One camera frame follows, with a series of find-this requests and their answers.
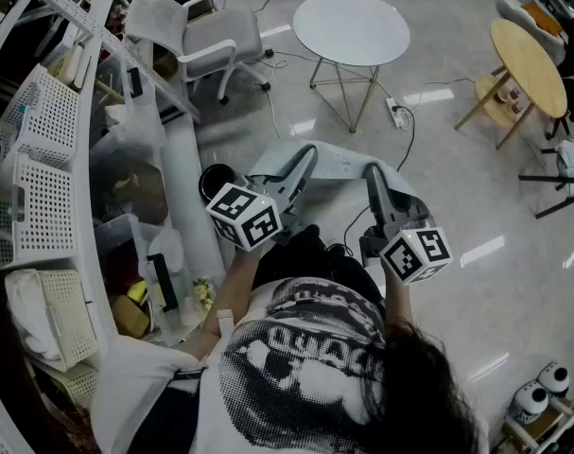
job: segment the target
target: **orange cushion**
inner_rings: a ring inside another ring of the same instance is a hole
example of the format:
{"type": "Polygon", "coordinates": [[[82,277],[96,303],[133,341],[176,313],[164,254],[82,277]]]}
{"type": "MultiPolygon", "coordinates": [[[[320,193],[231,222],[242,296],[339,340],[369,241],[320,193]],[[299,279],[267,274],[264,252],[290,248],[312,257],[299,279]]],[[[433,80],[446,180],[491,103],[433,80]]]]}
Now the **orange cushion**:
{"type": "Polygon", "coordinates": [[[536,3],[530,2],[523,5],[522,9],[527,11],[536,22],[536,25],[545,32],[550,33],[553,37],[558,37],[562,32],[562,27],[549,15],[547,15],[536,3]]]}

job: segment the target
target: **white graphic t-shirt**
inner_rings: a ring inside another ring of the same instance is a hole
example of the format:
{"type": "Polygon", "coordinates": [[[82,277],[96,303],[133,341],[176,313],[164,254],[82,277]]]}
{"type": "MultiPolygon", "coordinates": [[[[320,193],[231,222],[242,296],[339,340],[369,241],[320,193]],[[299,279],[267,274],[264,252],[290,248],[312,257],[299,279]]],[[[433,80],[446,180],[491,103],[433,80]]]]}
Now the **white graphic t-shirt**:
{"type": "Polygon", "coordinates": [[[252,296],[207,360],[190,452],[364,452],[363,392],[372,385],[380,398],[383,375],[377,308],[318,278],[276,281],[252,296]]]}

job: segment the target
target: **long black hair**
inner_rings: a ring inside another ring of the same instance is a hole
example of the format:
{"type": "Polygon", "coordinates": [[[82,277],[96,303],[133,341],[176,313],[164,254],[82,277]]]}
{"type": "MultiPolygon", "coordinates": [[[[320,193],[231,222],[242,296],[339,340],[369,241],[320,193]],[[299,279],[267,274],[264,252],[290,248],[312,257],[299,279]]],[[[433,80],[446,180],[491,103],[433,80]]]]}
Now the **long black hair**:
{"type": "Polygon", "coordinates": [[[478,424],[459,391],[444,345],[408,322],[386,328],[383,389],[363,385],[372,421],[369,452],[476,454],[478,424]]]}

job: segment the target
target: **round wooden table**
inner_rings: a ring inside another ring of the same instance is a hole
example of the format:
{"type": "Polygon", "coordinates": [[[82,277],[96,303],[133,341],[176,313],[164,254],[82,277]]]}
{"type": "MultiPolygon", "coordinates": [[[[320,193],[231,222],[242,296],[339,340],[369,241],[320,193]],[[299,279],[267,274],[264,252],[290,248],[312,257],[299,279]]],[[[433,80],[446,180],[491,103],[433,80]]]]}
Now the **round wooden table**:
{"type": "Polygon", "coordinates": [[[491,24],[491,38],[503,65],[491,76],[476,81],[479,103],[455,127],[459,130],[481,108],[503,127],[511,126],[503,140],[496,146],[501,148],[513,133],[524,123],[536,106],[543,113],[562,117],[568,107],[562,78],[545,49],[522,27],[509,20],[494,20],[491,24]],[[511,110],[511,103],[500,104],[494,96],[506,82],[513,78],[531,101],[530,106],[517,118],[511,110]]]}

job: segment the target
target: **black cup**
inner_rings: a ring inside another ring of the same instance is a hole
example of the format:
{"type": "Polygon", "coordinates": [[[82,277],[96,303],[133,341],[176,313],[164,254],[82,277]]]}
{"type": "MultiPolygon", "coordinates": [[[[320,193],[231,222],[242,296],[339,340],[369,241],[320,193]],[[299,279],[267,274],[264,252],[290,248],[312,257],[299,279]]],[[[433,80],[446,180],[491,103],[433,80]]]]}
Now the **black cup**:
{"type": "Polygon", "coordinates": [[[199,193],[202,199],[209,203],[221,187],[226,183],[234,183],[236,181],[235,172],[223,163],[217,163],[206,168],[199,180],[199,193]]]}

